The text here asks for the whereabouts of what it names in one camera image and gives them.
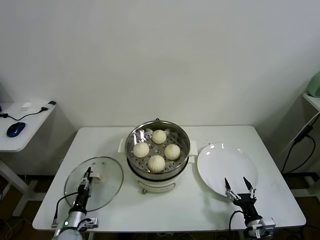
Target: white table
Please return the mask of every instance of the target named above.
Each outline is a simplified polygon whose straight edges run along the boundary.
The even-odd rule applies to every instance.
[[[318,111],[320,112],[320,97],[309,96],[303,93],[303,97]],[[320,180],[314,181],[312,177],[306,176],[304,179],[310,187],[304,189],[292,189],[292,193],[296,198],[316,197],[320,202]]]
[[[21,106],[23,105],[23,103],[0,103],[0,105],[2,108],[2,113],[7,113],[16,119],[19,119],[26,114],[38,112],[46,103],[40,102],[38,104],[34,104],[33,108],[26,111],[21,110]],[[54,108],[55,106],[51,107],[48,111],[43,111],[36,115],[27,116],[24,119],[20,120],[19,122],[23,122],[26,125],[21,133],[16,137],[8,137],[7,130],[12,124],[17,123],[17,121],[9,117],[1,117],[0,152],[16,153],[23,150]],[[42,201],[44,199],[45,193],[35,193],[33,191],[38,181],[33,180],[29,185],[27,185],[1,160],[0,175],[9,182],[9,184],[3,190],[3,197],[6,195],[11,185],[13,185],[21,193],[23,193],[23,196],[21,197],[18,205],[16,206],[16,209],[12,214],[13,216],[20,216],[28,201]]]
[[[73,140],[56,176],[33,220],[37,230],[51,228],[57,200],[64,196],[64,185],[70,172],[83,161],[98,156],[118,160],[124,182],[115,198],[105,207],[89,212],[98,217],[99,227],[92,232],[192,232],[228,229],[234,206],[225,197],[212,192],[200,179],[196,165],[188,163],[182,179],[169,192],[141,194],[123,153],[117,153],[120,140],[133,127],[84,127]],[[258,174],[258,213],[273,218],[277,227],[302,226],[306,218],[252,126],[186,126],[189,138],[198,150],[214,142],[225,142],[242,149],[254,161]],[[68,215],[66,201],[59,206],[58,222]],[[243,216],[236,214],[233,230],[244,230]]]

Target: white wall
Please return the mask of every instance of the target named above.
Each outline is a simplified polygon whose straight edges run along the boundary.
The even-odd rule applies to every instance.
[[[320,70],[319,8],[317,0],[1,1],[2,101],[58,102],[24,151],[1,157],[20,174],[54,174],[78,128],[155,118],[254,125],[276,152],[305,122],[297,98]]]

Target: wooden floor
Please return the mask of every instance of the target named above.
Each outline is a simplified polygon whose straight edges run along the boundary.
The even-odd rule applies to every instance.
[[[286,182],[291,189],[301,189],[308,187],[308,184],[302,177],[286,177]],[[46,192],[50,187],[51,179],[41,179],[36,186],[37,192]],[[0,186],[5,188],[7,182],[0,178]],[[0,219],[8,221],[11,226],[18,223],[21,218],[12,218],[12,212],[21,198],[21,193],[14,187],[11,187],[7,195],[0,202]],[[307,225],[312,225],[320,228],[320,204],[314,197],[297,198],[297,202],[301,207],[306,219]],[[36,213],[40,207],[40,202],[29,202],[24,209],[22,216],[32,223]],[[274,240],[299,240],[299,228],[290,229],[277,229],[274,234]],[[6,234],[9,227],[0,223],[0,240],[6,239]],[[304,230],[305,240],[320,240],[320,231],[311,227],[306,227]],[[32,225],[28,222],[20,222],[17,227],[12,231],[12,239],[15,240],[50,240],[53,232],[37,231],[33,229]],[[89,234],[86,233],[83,237],[88,239]],[[97,233],[94,237],[95,240],[231,240],[228,232],[197,232],[197,233],[175,233],[174,235],[168,234],[166,236],[158,236],[156,233]]]

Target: green appliance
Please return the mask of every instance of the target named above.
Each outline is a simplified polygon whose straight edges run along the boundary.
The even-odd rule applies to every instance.
[[[318,72],[308,84],[306,93],[312,97],[320,98],[320,72]]]

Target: metal steamer tray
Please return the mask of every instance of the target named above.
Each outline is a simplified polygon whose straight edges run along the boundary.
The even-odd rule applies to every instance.
[[[152,141],[152,133],[155,130],[165,132],[166,141],[164,143],[156,144]],[[136,157],[133,153],[134,146],[140,142],[147,143],[149,146],[149,154],[144,158]],[[174,161],[166,159],[165,148],[170,144],[175,144],[180,148],[179,159]],[[131,170],[139,177],[153,182],[166,181],[179,175],[188,163],[189,152],[190,140],[187,133],[178,125],[158,118],[136,127],[125,141],[125,154]],[[148,161],[153,155],[160,155],[164,158],[165,168],[162,172],[155,173],[149,170]]]

